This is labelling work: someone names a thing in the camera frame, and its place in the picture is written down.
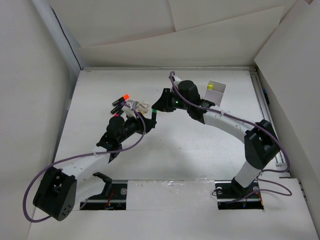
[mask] robotic arm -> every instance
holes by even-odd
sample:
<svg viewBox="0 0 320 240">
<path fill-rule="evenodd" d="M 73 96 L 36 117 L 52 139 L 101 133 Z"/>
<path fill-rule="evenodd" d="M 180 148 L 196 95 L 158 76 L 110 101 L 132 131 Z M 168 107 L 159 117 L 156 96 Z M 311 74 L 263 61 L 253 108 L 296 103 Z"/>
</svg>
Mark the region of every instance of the robotic arm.
<svg viewBox="0 0 320 240">
<path fill-rule="evenodd" d="M 125 150 L 122 148 L 123 141 L 134 133 L 145 134 L 155 128 L 156 111 L 169 113 L 176 109 L 186 110 L 192 119 L 219 128 L 244 143 L 246 162 L 238 174 L 231 181 L 219 183 L 220 185 L 217 185 L 217 181 L 215 183 L 216 190 L 223 188 L 223 194 L 217 191 L 219 193 L 218 202 L 220 199 L 242 198 L 250 193 L 254 186 L 257 186 L 257 183 L 254 182 L 255 179 L 276 156 L 279 147 L 259 128 L 241 120 L 226 117 L 213 102 L 201 99 L 198 88 L 192 81 L 181 81 L 177 76 L 174 76 L 174 79 L 173 84 L 177 87 L 179 94 L 172 88 L 164 88 L 160 99 L 152 106 L 151 119 L 145 118 L 142 113 L 133 112 L 131 110 L 133 105 L 131 105 L 130 108 L 124 107 L 126 108 L 126 121 L 120 116 L 113 116 L 109 120 L 106 132 L 96 146 L 110 153 L 104 155 L 84 154 L 77 161 L 60 169 L 53 166 L 47 169 L 33 199 L 33 205 L 56 220 L 62 221 L 74 208 L 76 196 L 79 198 L 80 195 L 82 200 L 98 195 L 103 199 L 109 198 L 112 194 L 112 179 L 100 173 L 99 170 L 105 168 L 120 152 Z M 256 124 L 276 137 L 270 122 L 262 120 Z M 79 187 L 91 176 L 104 182 L 103 190 L 95 186 L 90 186 L 89 190 Z"/>
<path fill-rule="evenodd" d="M 232 179 L 228 188 L 231 190 L 229 197 L 241 198 L 253 189 L 253 182 L 266 165 L 277 155 L 279 147 L 264 132 L 247 123 L 224 116 L 223 111 L 213 102 L 200 98 L 197 86 L 190 80 L 181 81 L 174 77 L 174 84 L 179 93 L 194 105 L 218 110 L 218 112 L 207 111 L 196 108 L 179 97 L 171 88 L 164 88 L 160 99 L 152 106 L 153 110 L 161 112 L 173 112 L 176 109 L 186 110 L 189 116 L 202 124 L 219 128 L 244 143 L 245 159 L 241 170 Z M 256 123 L 267 130 L 274 137 L 276 134 L 270 122 L 262 120 Z"/>
<path fill-rule="evenodd" d="M 106 132 L 96 146 L 111 153 L 104 155 L 85 154 L 86 156 L 60 169 L 50 167 L 41 180 L 33 199 L 33 205 L 56 220 L 62 221 L 74 208 L 76 195 L 79 197 L 79 191 L 81 191 L 83 199 L 98 194 L 103 197 L 110 196 L 112 179 L 100 173 L 99 170 L 104 169 L 123 151 L 122 142 L 134 133 L 143 134 L 145 131 L 146 134 L 156 126 L 155 116 L 148 119 L 140 112 L 138 114 L 139 116 L 134 116 L 135 113 L 132 112 L 126 121 L 121 116 L 113 116 L 109 120 Z M 90 186 L 85 190 L 79 189 L 79 185 L 91 176 L 102 179 L 105 183 L 103 190 L 95 186 Z"/>
</svg>

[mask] screw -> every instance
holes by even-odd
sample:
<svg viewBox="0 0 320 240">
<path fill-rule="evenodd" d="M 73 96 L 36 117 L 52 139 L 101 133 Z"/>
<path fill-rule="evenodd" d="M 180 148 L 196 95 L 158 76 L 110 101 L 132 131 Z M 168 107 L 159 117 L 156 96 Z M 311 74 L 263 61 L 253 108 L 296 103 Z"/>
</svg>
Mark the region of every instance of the screw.
<svg viewBox="0 0 320 240">
<path fill-rule="evenodd" d="M 216 193 L 217 194 L 222 194 L 223 192 L 222 192 L 222 187 L 220 187 L 220 186 L 218 186 L 217 188 L 216 188 Z"/>
<path fill-rule="evenodd" d="M 121 188 L 120 194 L 121 195 L 126 195 L 127 194 L 127 189 L 126 188 Z"/>
</svg>

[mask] black cable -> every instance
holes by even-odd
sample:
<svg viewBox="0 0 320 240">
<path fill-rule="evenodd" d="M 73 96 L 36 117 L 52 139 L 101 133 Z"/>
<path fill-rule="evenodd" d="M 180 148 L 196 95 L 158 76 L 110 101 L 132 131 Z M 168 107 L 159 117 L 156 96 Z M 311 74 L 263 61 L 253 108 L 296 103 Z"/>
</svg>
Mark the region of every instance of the black cable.
<svg viewBox="0 0 320 240">
<path fill-rule="evenodd" d="M 55 10 L 54 10 L 51 6 L 50 6 L 50 8 L 51 8 L 51 10 L 52 10 L 52 12 L 53 12 L 53 14 L 54 14 L 54 16 L 55 16 L 56 20 L 58 21 L 58 24 L 59 24 L 59 26 L 60 26 L 60 28 L 61 28 L 61 31 L 62 31 L 62 33 L 63 33 L 63 35 L 64 35 L 64 37 L 65 37 L 66 41 L 68 42 L 68 44 L 69 44 L 69 46 L 70 46 L 70 48 L 71 48 L 71 51 L 72 51 L 72 53 L 73 53 L 73 56 L 75 57 L 76 62 L 77 62 L 77 63 L 78 63 L 78 65 L 79 65 L 80 71 L 81 71 L 81 70 L 83 70 L 84 68 L 83 68 L 83 67 L 81 67 L 81 65 L 80 65 L 80 63 L 79 63 L 79 61 L 78 61 L 78 58 L 77 58 L 77 56 L 76 56 L 76 54 L 75 54 L 75 52 L 74 52 L 74 50 L 73 50 L 73 48 L 72 48 L 72 46 L 71 46 L 71 44 L 70 44 L 70 42 L 69 42 L 69 40 L 68 40 L 68 38 L 67 38 L 66 34 L 65 34 L 65 31 L 64 31 L 64 29 L 63 29 L 63 28 L 62 28 L 62 26 L 61 26 L 61 23 L 60 23 L 60 21 L 59 21 L 59 18 L 57 17 L 57 14 L 56 14 Z"/>
</svg>

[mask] yellow object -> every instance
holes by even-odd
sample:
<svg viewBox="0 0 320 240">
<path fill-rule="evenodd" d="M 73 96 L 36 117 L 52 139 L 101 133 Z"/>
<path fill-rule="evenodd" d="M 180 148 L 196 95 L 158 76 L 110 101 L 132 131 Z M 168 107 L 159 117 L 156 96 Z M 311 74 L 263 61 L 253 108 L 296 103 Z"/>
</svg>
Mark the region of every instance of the yellow object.
<svg viewBox="0 0 320 240">
<path fill-rule="evenodd" d="M 213 89 L 214 89 L 214 85 L 213 85 L 213 84 L 208 84 L 207 89 L 209 89 L 209 90 L 213 90 Z"/>
</svg>

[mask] marker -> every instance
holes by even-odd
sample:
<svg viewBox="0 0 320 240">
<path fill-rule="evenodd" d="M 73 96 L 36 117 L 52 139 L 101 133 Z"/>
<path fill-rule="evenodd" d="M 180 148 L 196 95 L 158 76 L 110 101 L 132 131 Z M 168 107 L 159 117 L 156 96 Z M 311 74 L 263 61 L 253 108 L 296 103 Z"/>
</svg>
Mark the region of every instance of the marker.
<svg viewBox="0 0 320 240">
<path fill-rule="evenodd" d="M 116 112 L 115 115 L 121 116 L 124 113 L 124 111 L 122 109 L 120 109 L 119 111 Z"/>
<path fill-rule="evenodd" d="M 112 103 L 112 105 L 113 105 L 113 106 L 117 106 L 117 105 L 119 105 L 120 103 L 122 103 L 123 101 L 128 100 L 129 98 L 130 98 L 130 96 L 129 96 L 128 94 L 126 94 L 126 95 L 120 97 L 117 101 L 114 101 L 114 102 Z"/>
<path fill-rule="evenodd" d="M 122 105 L 118 105 L 118 106 L 116 106 L 114 109 L 112 109 L 111 111 L 110 111 L 110 113 L 111 114 L 115 114 L 116 112 L 118 112 L 119 110 L 121 110 L 122 109 Z"/>
</svg>

